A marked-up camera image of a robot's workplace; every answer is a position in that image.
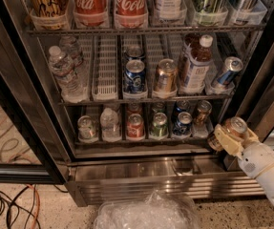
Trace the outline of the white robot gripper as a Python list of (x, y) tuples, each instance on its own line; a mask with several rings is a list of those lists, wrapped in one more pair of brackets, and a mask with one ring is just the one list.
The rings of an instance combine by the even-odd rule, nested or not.
[(240, 168), (249, 177), (274, 179), (274, 151), (260, 143), (258, 136), (252, 130), (247, 129), (245, 143), (251, 144), (245, 149), (242, 146), (243, 139), (228, 133), (220, 124), (216, 125), (214, 135), (229, 155), (239, 159)]

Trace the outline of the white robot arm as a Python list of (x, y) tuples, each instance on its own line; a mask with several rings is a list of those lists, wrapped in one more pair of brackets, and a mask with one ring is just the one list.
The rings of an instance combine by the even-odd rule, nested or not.
[(231, 135), (218, 124), (214, 136), (229, 155), (238, 159), (244, 173), (257, 181), (274, 206), (274, 150), (261, 143), (250, 129), (247, 132), (249, 137), (242, 139)]

